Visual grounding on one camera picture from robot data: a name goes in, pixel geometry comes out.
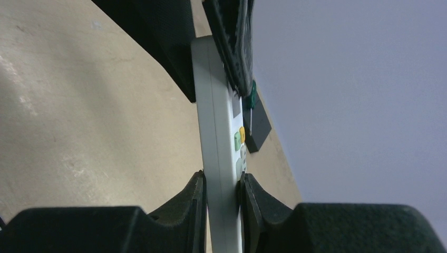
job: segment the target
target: button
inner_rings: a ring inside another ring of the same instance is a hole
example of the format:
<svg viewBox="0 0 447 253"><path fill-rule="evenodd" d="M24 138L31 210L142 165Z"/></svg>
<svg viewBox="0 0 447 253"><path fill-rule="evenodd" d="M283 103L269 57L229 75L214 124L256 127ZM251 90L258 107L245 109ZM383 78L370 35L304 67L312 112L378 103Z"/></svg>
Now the button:
<svg viewBox="0 0 447 253"><path fill-rule="evenodd" d="M242 175L242 159L239 158L236 162L236 176L237 176L237 181L240 180L240 176Z"/></svg>
<svg viewBox="0 0 447 253"><path fill-rule="evenodd" d="M240 149L240 133L236 132L235 133L235 149L236 151L238 151Z"/></svg>
<svg viewBox="0 0 447 253"><path fill-rule="evenodd" d="M247 147L240 147L240 158L242 159L242 171L247 171Z"/></svg>
<svg viewBox="0 0 447 253"><path fill-rule="evenodd" d="M239 133L240 133L240 143L244 143L245 142L245 128L243 126L239 129Z"/></svg>

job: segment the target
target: gray wall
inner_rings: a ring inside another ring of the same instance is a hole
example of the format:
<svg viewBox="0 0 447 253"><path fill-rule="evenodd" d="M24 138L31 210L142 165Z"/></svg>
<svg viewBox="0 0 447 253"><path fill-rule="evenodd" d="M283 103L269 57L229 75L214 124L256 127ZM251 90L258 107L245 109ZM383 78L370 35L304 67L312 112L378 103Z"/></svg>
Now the gray wall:
<svg viewBox="0 0 447 253"><path fill-rule="evenodd" d="M409 204L445 244L447 1L255 2L255 76L304 200Z"/></svg>

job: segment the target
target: beige floor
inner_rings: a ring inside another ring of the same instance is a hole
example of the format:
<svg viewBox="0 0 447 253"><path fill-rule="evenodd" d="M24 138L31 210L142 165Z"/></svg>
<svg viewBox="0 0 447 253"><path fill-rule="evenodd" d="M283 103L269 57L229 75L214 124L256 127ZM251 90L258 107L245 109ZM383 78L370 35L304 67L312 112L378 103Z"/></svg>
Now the beige floor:
<svg viewBox="0 0 447 253"><path fill-rule="evenodd" d="M196 33L209 34L200 0ZM88 0L0 0L0 215L40 206L151 211L202 168L195 104ZM300 201L276 133L248 170Z"/></svg>

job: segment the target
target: black rubber pad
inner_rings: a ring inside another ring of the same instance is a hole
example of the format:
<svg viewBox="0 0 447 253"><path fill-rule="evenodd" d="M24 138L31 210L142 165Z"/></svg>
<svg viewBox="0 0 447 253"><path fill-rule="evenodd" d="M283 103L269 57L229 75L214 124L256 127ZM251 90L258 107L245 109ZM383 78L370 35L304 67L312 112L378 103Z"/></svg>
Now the black rubber pad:
<svg viewBox="0 0 447 253"><path fill-rule="evenodd" d="M92 1L164 67L189 101L196 101L191 60L196 33L190 1Z"/></svg>
<svg viewBox="0 0 447 253"><path fill-rule="evenodd" d="M240 96L251 93L253 64L251 14L254 0L205 0L212 36L231 87Z"/></svg>

